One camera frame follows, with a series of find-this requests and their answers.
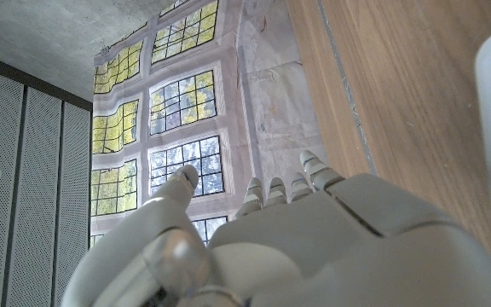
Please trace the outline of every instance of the yellow window pane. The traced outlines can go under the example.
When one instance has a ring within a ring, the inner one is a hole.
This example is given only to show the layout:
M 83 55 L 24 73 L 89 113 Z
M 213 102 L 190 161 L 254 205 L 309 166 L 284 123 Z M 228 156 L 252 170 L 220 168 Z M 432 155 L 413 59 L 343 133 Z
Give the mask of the yellow window pane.
M 137 208 L 137 196 L 136 193 L 127 194 L 118 198 L 118 211 L 128 211 Z
M 117 76 L 117 83 L 121 83 L 128 78 L 128 71 L 122 72 Z
M 97 200 L 98 199 L 98 186 L 92 185 L 90 186 L 90 199 Z
M 159 105 L 160 103 L 164 102 L 164 90 L 157 90 L 154 93 L 152 93 L 152 98 L 153 98 L 153 105 Z
M 107 74 L 110 76 L 110 77 L 114 77 L 116 76 L 118 73 L 118 63 L 115 62 L 115 66 L 114 67 L 110 67 L 109 70 L 107 71 Z
M 122 149 L 122 142 L 119 142 L 120 138 L 114 140 L 108 140 L 105 143 L 105 148 L 103 148 L 104 153 L 114 153 Z
M 210 41 L 213 38 L 213 28 L 200 33 L 198 37 L 198 44 Z
M 93 154 L 103 153 L 103 141 L 92 142 L 92 153 Z
M 169 26 L 167 26 L 164 29 L 160 29 L 157 31 L 157 40 L 164 38 L 164 37 L 167 37 L 168 35 L 170 35 L 170 27 Z
M 90 172 L 90 183 L 98 184 L 100 182 L 100 171 L 91 171 Z
M 183 39 L 183 31 L 179 31 L 179 32 L 171 34 L 170 40 L 168 42 L 172 43 L 172 42 L 178 41 L 180 39 Z
M 131 102 L 127 102 L 127 103 L 124 104 L 124 116 L 136 112 L 136 110 L 137 110 L 137 102 L 138 101 L 131 101 Z
M 170 34 L 179 32 L 185 28 L 185 19 L 178 20 L 171 25 Z
M 96 74 L 104 74 L 106 72 L 107 72 L 107 62 L 103 63 L 103 65 L 95 67 Z
M 118 72 L 125 72 L 128 70 L 128 57 L 125 57 L 120 64 L 118 64 Z
M 200 21 L 200 10 L 197 10 L 196 12 L 187 16 L 187 21 L 186 21 L 185 25 L 190 26 L 190 25 L 193 25 L 199 21 Z
M 140 62 L 136 62 L 128 68 L 128 78 L 135 76 L 138 72 L 140 72 Z
M 108 128 L 118 125 L 118 123 L 121 120 L 121 118 L 118 116 L 118 114 L 119 114 L 119 112 L 116 112 L 115 114 L 107 117 L 107 127 Z
M 128 58 L 128 63 L 129 64 L 134 64 L 134 63 L 136 63 L 139 60 L 140 60 L 140 52 L 139 51 L 136 51 L 136 52 L 130 54 L 130 57 Z
M 137 51 L 137 54 L 139 54 L 139 51 L 142 49 L 143 46 L 143 41 L 139 41 L 133 45 L 130 46 L 129 53 L 132 54 Z
M 98 199 L 110 198 L 117 196 L 117 183 L 105 183 L 100 184 L 100 191 L 98 192 Z
M 95 215 L 95 209 L 98 206 L 98 201 L 97 200 L 92 200 L 90 202 L 90 215 L 93 217 Z
M 98 200 L 98 212 L 97 215 L 116 213 L 117 199 Z
M 136 140 L 134 133 L 132 133 L 132 129 L 128 129 L 124 132 L 124 144 L 132 143 Z
M 118 173 L 118 180 L 123 181 L 126 177 L 134 176 L 137 173 L 136 161 L 128 161 L 120 168 Z
M 116 139 L 123 131 L 123 127 L 121 125 L 116 125 L 113 128 L 107 128 L 106 132 L 106 141 Z
M 217 1 L 207 4 L 202 8 L 202 16 L 207 16 L 217 12 Z
M 196 88 L 203 88 L 213 84 L 213 72 L 204 72 L 196 76 Z
M 107 118 L 105 116 L 94 117 L 92 119 L 92 128 L 105 128 Z
M 174 43 L 168 47 L 168 57 L 176 55 L 181 52 L 181 42 Z
M 105 129 L 94 129 L 92 131 L 92 140 L 93 141 L 103 140 L 103 137 L 105 136 L 105 134 L 106 134 Z
M 187 38 L 183 41 L 183 51 L 189 50 L 192 47 L 196 46 L 196 40 L 198 39 L 198 36 L 193 36 L 191 38 Z
M 199 24 L 194 24 L 185 28 L 185 38 L 190 38 L 199 32 Z
M 118 183 L 118 196 L 123 196 L 125 194 L 135 192 L 136 187 L 136 176 L 125 178 L 122 182 Z
M 205 31 L 209 28 L 212 28 L 213 26 L 215 25 L 215 14 L 213 15 L 210 15 L 206 18 L 204 18 L 201 22 L 200 22 L 200 31 Z
M 96 84 L 94 86 L 94 94 L 103 94 L 106 93 L 106 86 L 104 84 Z
M 118 181 L 118 168 L 100 171 L 100 183 L 117 182 L 117 181 Z
M 196 107 L 190 107 L 188 109 L 182 110 L 181 121 L 183 124 L 193 123 L 198 119 L 198 114 L 196 113 Z
M 161 61 L 166 58 L 166 48 L 163 48 L 161 50 L 155 51 L 153 53 L 153 58 L 151 60 L 151 63 Z

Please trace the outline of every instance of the printed window backdrop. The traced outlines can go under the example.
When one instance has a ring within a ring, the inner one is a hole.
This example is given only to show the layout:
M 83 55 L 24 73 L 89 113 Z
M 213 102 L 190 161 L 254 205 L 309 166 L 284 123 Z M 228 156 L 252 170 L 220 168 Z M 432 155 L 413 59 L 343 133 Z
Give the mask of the printed window backdrop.
M 113 115 L 92 119 L 92 154 L 115 153 L 136 140 L 138 103 L 126 102 Z
M 160 17 L 164 16 L 165 14 L 170 13 L 172 9 L 177 9 L 178 6 L 184 4 L 187 0 L 177 0 L 174 3 L 172 3 L 170 6 L 168 6 L 166 9 L 163 9 L 162 12 L 160 12 Z
M 120 167 L 91 172 L 90 215 L 119 213 L 137 208 L 136 160 Z
M 217 1 L 157 31 L 151 63 L 162 61 L 213 39 Z
M 94 94 L 105 94 L 115 84 L 132 78 L 140 72 L 140 53 L 143 41 L 122 49 L 111 61 L 95 67 Z
M 213 71 L 179 80 L 151 94 L 151 135 L 217 115 Z
M 198 231 L 200 239 L 202 239 L 205 245 L 208 245 L 215 231 L 226 222 L 228 222 L 228 217 L 214 217 L 193 221 L 193 226 Z
M 149 154 L 151 194 L 184 165 L 192 165 L 199 174 L 194 196 L 224 191 L 219 136 L 190 142 L 175 148 Z

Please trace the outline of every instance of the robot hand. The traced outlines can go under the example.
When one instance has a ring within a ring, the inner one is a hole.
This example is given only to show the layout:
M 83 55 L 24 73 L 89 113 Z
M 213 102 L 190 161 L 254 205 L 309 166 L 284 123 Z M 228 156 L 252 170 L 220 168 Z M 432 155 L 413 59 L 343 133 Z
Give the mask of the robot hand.
M 311 152 L 287 203 L 253 178 L 236 220 L 204 246 L 185 210 L 183 166 L 96 243 L 62 306 L 488 306 L 491 257 L 431 204 L 362 174 L 344 180 Z

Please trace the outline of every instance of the white robotic hand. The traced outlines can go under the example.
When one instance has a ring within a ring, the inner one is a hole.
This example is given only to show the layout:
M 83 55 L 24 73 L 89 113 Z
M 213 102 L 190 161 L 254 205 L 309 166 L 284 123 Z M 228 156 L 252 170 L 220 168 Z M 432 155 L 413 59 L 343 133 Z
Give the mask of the white robotic hand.
M 62 306 L 489 306 L 491 257 L 429 203 L 383 180 L 348 179 L 311 152 L 291 203 L 253 178 L 236 220 L 206 248 L 185 214 L 181 168 L 87 253 Z

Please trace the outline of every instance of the wooden panel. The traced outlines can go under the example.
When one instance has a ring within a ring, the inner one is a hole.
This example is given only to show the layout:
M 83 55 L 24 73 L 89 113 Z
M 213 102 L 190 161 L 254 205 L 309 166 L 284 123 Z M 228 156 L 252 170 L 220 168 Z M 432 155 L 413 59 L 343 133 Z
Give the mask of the wooden panel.
M 321 1 L 378 175 L 442 208 L 491 252 L 474 77 L 476 52 L 491 35 L 491 1 Z M 301 37 L 296 25 L 319 19 L 320 11 L 306 9 L 312 1 L 295 2 L 303 3 L 292 13 L 299 46 L 314 49 L 320 37 L 328 39 L 325 29 Z M 334 58 L 318 61 L 315 69 L 334 70 Z M 312 64 L 304 65 L 314 80 Z M 349 111 L 334 103 L 319 100 L 315 107 L 318 113 Z M 336 121 L 321 125 L 322 133 L 340 127 Z M 326 150 L 334 149 L 326 144 Z
M 346 177 L 368 172 L 367 160 L 319 10 L 307 1 L 288 1 L 287 6 L 328 163 Z

